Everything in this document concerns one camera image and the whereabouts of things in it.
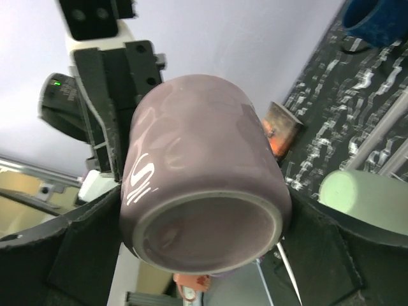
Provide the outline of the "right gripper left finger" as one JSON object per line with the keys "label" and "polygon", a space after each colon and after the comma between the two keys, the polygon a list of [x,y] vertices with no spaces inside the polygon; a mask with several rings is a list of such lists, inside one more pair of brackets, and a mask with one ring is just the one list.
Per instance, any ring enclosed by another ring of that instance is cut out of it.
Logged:
{"label": "right gripper left finger", "polygon": [[122,242],[120,189],[1,239],[1,305],[106,305]]}

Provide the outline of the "dark blue mug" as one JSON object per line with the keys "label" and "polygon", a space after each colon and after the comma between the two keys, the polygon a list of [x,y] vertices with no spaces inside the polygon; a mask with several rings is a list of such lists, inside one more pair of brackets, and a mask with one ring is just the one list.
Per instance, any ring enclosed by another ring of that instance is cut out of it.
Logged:
{"label": "dark blue mug", "polygon": [[350,1],[342,25],[348,35],[372,47],[387,47],[407,34],[407,1]]}

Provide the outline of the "orange cup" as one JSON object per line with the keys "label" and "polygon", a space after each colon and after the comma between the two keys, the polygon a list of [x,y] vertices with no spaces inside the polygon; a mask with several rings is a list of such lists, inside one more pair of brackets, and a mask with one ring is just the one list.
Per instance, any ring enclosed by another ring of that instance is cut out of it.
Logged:
{"label": "orange cup", "polygon": [[[211,284],[211,277],[209,275],[189,275],[189,274],[173,274],[173,281],[175,282],[177,289],[181,297],[188,302],[193,302],[197,299],[199,292],[208,291]],[[189,288],[193,291],[192,297],[187,297],[184,293],[184,288]]]}

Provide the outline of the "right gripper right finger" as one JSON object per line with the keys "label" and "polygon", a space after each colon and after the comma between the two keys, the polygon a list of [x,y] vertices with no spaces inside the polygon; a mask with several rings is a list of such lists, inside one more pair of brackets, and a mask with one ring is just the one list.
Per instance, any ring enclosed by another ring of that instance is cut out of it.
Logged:
{"label": "right gripper right finger", "polygon": [[290,190],[291,224],[264,257],[274,305],[407,305],[407,237],[321,205]]}

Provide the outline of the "mauve purple mug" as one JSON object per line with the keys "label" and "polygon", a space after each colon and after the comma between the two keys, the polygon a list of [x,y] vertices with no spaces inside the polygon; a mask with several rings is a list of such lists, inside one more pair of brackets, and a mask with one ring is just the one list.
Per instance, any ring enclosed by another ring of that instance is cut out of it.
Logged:
{"label": "mauve purple mug", "polygon": [[121,200],[126,247],[152,266],[195,275],[264,255],[292,208],[250,99],[200,74],[165,81],[137,106]]}

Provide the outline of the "pale green cup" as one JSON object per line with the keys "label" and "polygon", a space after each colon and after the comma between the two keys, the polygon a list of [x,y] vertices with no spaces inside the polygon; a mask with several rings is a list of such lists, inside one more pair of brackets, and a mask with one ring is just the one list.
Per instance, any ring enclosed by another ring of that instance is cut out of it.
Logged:
{"label": "pale green cup", "polygon": [[367,224],[407,235],[407,183],[375,173],[331,172],[322,181],[319,202]]}

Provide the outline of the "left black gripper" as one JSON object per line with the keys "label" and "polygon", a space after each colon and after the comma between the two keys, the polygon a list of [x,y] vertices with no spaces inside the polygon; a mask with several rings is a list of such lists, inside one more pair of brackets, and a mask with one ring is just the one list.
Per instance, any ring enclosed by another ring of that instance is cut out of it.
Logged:
{"label": "left black gripper", "polygon": [[87,168],[123,176],[131,119],[143,97],[162,82],[166,56],[148,40],[120,48],[72,52],[71,75],[54,73],[40,94],[40,118],[88,143]]}

